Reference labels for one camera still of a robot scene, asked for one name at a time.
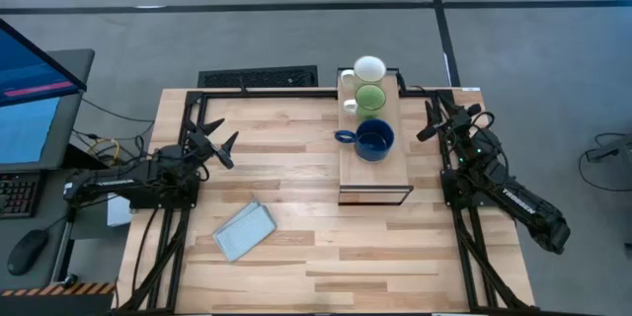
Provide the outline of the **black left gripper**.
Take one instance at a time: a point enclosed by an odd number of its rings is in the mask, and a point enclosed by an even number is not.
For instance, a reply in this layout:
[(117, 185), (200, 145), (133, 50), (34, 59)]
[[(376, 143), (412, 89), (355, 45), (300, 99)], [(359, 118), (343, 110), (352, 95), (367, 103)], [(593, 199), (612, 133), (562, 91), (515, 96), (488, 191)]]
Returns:
[(209, 158), (216, 157), (226, 169), (233, 169), (234, 163), (231, 158), (231, 150), (239, 135), (239, 132), (235, 131), (220, 146), (214, 145), (206, 137), (207, 135), (211, 135), (223, 123), (224, 118), (220, 118), (210, 123), (199, 124), (197, 128), (200, 131), (191, 131), (187, 136), (187, 143), (189, 144), (190, 151), (185, 154), (185, 159), (195, 162), (198, 166), (200, 166)]

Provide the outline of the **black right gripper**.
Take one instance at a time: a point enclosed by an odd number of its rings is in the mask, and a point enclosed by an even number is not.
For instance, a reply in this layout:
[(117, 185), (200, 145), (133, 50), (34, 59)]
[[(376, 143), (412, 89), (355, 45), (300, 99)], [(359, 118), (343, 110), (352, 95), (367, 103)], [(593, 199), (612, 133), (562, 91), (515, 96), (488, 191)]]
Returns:
[(441, 154), (487, 154), (487, 126), (480, 127), (476, 120), (484, 113), (480, 104), (469, 107), (453, 102), (426, 101), (427, 126), (417, 133), (425, 142), (435, 136)]

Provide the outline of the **dark blue mug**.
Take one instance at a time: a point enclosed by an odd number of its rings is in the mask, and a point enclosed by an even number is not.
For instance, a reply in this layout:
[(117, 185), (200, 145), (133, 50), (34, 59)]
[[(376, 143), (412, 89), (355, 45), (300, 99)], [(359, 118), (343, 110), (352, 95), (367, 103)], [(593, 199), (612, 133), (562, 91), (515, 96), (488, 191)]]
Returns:
[(358, 158), (367, 162), (379, 162), (388, 155), (395, 134), (386, 121), (370, 118), (364, 120), (355, 131), (336, 131), (335, 139), (341, 143), (352, 144)]

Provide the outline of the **green and white mug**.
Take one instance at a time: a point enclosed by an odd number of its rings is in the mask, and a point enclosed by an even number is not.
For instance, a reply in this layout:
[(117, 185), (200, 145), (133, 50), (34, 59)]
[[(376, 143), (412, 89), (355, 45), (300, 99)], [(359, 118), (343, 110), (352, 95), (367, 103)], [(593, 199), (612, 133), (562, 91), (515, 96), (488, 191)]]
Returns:
[(378, 86), (367, 84), (355, 91), (355, 97), (344, 101), (343, 109), (359, 119), (374, 119), (386, 104), (386, 94)]

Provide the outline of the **pale cream mug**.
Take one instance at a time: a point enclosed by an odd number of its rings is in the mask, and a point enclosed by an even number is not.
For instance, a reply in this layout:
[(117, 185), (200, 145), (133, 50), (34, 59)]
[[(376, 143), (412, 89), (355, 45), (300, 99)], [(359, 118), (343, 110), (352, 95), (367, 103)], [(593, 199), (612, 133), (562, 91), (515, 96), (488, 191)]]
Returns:
[(387, 68), (380, 58), (366, 55), (358, 58), (352, 69), (341, 72), (341, 82), (344, 86), (355, 90), (364, 85), (380, 87), (386, 71)]

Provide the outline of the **black floor vent grille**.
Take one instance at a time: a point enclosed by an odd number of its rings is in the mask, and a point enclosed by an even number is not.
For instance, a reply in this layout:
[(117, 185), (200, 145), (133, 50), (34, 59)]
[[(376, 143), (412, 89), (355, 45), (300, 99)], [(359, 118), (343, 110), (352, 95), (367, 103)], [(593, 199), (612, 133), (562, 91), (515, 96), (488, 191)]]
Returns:
[(200, 71), (199, 88), (318, 87), (316, 65)]

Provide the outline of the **grey folded cloth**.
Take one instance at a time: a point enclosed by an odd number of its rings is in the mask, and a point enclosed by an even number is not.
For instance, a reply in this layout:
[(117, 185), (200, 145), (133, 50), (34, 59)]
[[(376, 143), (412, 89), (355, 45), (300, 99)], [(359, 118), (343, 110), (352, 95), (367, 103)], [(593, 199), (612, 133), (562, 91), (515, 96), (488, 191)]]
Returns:
[(239, 260), (277, 229), (268, 209), (251, 200), (216, 229), (213, 240), (228, 262)]

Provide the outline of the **white paper sheet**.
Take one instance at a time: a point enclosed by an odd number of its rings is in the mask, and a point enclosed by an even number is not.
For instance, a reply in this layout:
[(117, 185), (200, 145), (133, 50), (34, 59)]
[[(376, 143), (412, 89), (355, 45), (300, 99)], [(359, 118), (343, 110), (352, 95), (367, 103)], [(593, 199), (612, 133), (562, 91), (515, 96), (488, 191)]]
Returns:
[(131, 222), (129, 200), (116, 194), (108, 194), (107, 225), (118, 227)]

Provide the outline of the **grey side desk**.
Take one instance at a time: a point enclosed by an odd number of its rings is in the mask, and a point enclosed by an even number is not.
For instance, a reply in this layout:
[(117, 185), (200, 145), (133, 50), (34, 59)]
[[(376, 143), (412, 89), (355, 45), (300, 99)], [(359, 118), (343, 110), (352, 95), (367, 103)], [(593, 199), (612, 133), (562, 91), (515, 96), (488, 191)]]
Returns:
[[(73, 214), (63, 200), (70, 169), (98, 162), (70, 143), (78, 116), (80, 95), (60, 99), (51, 121), (43, 153), (36, 163), (0, 167), (0, 177), (41, 173), (35, 214), (0, 218), (0, 316), (96, 316), (107, 314), (116, 299), (113, 281), (77, 282), (65, 288), (74, 242), (70, 239)], [(48, 239), (32, 268), (22, 276), (7, 270), (11, 250), (28, 232), (45, 229)]]

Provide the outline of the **black floor stand foot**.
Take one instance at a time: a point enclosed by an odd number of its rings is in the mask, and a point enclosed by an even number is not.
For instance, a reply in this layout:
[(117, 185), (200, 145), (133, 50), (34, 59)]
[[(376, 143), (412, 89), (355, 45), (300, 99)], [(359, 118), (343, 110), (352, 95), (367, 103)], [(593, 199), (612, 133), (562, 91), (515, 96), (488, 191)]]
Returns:
[[(600, 143), (602, 137), (612, 136), (614, 140)], [(589, 150), (586, 155), (591, 161), (599, 161), (608, 156), (619, 156), (624, 162), (632, 164), (632, 133), (606, 132), (594, 137), (598, 148)]]

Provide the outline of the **computer monitor with blue screen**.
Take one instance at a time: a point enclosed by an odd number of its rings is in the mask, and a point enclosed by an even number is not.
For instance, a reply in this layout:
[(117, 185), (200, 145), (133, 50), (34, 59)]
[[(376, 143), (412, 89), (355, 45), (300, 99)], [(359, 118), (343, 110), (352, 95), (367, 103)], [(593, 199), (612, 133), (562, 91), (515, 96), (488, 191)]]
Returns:
[(0, 19), (0, 172), (62, 165), (94, 58), (44, 51)]

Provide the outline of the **black backlit keyboard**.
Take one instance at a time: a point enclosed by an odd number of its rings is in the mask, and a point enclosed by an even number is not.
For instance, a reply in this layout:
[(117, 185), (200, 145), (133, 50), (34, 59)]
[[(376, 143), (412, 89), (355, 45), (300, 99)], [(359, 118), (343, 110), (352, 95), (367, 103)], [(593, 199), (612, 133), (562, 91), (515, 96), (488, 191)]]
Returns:
[(40, 201), (40, 172), (0, 174), (0, 219), (30, 218)]

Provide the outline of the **black computer mouse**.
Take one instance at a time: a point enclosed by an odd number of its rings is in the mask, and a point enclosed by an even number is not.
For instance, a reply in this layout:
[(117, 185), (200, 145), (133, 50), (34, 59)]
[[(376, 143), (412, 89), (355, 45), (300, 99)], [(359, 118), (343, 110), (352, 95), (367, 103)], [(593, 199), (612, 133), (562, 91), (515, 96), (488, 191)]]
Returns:
[(11, 250), (7, 270), (12, 276), (22, 276), (36, 263), (48, 241), (48, 232), (42, 229), (29, 231)]

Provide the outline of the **wooden shelf with black frame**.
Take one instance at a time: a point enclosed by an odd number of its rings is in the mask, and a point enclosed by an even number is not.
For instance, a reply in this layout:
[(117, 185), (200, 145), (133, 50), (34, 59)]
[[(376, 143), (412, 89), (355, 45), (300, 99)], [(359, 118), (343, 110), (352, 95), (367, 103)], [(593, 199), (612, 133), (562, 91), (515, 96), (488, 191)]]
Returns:
[(357, 156), (352, 143), (339, 143), (339, 205), (400, 205), (414, 189), (409, 183), (400, 128), (397, 75), (389, 72), (381, 82), (386, 102), (377, 118), (387, 122), (394, 132), (394, 142), (385, 158), (368, 162)]

